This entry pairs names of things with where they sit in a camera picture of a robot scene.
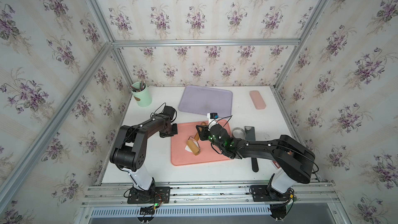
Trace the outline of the wooden dough roller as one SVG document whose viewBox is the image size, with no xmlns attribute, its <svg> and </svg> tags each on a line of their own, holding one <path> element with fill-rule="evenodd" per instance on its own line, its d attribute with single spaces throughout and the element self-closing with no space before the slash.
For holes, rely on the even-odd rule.
<svg viewBox="0 0 398 224">
<path fill-rule="evenodd" d="M 200 139 L 200 134 L 199 134 L 199 132 L 198 132 L 198 130 L 197 130 L 197 125 L 204 125 L 204 124 L 206 124 L 206 122 L 201 122 L 201 123 L 199 123 L 199 124 L 194 124 L 193 126 L 192 126 L 192 129 L 195 131 L 195 133 L 193 134 L 191 134 L 190 136 L 189 136 L 189 138 L 186 140 L 186 145 L 188 145 L 190 148 L 191 148 L 191 150 L 193 151 L 193 153 L 190 153 L 190 152 L 188 152 L 188 153 L 190 153 L 190 154 L 193 154 L 193 155 L 195 155 L 195 156 L 198 156 L 200 153 L 201 153 L 201 151 L 202 151 L 202 146 L 204 145 L 204 141 L 202 141 L 201 139 Z"/>
</svg>

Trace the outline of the pink plastic tray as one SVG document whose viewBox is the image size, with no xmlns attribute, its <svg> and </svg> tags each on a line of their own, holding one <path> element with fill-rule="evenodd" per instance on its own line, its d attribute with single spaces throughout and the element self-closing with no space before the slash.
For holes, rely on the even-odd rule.
<svg viewBox="0 0 398 224">
<path fill-rule="evenodd" d="M 194 124 L 199 124 L 202 121 L 179 123 L 178 134 L 171 138 L 171 163 L 174 166 L 187 166 L 191 164 L 210 163 L 218 161 L 227 161 L 228 157 L 217 154 L 211 147 L 209 141 L 204 141 L 202 151 L 198 156 L 185 151 L 186 140 L 195 131 L 192 129 Z"/>
</svg>

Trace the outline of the white dough piece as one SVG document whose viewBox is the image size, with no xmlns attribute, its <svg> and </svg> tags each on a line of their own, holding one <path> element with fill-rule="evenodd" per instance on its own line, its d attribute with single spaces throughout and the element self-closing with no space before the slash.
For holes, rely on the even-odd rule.
<svg viewBox="0 0 398 224">
<path fill-rule="evenodd" d="M 185 146 L 185 150 L 190 152 L 190 153 L 193 153 L 193 151 L 191 150 L 191 148 L 188 145 Z"/>
</svg>

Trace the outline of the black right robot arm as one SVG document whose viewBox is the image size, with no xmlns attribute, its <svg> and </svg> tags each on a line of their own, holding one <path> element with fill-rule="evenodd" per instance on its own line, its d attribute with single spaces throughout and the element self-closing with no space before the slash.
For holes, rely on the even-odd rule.
<svg viewBox="0 0 398 224">
<path fill-rule="evenodd" d="M 315 154 L 288 135 L 270 141 L 247 141 L 230 136 L 220 124 L 212 127 L 197 125 L 201 141 L 209 141 L 218 147 L 219 154 L 230 159 L 266 159 L 280 166 L 269 182 L 269 187 L 284 194 L 296 183 L 311 181 Z"/>
</svg>

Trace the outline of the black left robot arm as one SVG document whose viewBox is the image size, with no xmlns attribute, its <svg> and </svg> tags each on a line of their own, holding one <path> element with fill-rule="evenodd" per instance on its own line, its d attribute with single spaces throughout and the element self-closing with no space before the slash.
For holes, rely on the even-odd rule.
<svg viewBox="0 0 398 224">
<path fill-rule="evenodd" d="M 123 125 L 119 129 L 109 161 L 129 175 L 135 189 L 150 191 L 153 187 L 154 179 L 144 165 L 148 139 L 156 133 L 161 138 L 176 135 L 178 130 L 175 119 L 166 114 L 155 114 L 140 124 Z"/>
</svg>

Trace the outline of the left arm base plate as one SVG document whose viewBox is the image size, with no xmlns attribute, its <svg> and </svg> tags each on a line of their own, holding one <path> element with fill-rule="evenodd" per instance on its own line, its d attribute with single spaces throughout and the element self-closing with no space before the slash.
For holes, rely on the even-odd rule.
<svg viewBox="0 0 398 224">
<path fill-rule="evenodd" d="M 160 205 L 169 203 L 170 201 L 170 187 L 155 187 L 148 191 L 131 188 L 127 197 L 128 204 L 155 204 Z"/>
</svg>

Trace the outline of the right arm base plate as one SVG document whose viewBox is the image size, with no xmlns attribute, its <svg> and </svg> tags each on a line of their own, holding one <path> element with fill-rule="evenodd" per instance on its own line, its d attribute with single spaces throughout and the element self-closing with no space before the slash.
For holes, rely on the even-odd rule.
<svg viewBox="0 0 398 224">
<path fill-rule="evenodd" d="M 255 202 L 289 202 L 294 190 L 289 188 L 285 193 L 279 193 L 269 185 L 252 185 L 249 193 Z"/>
</svg>

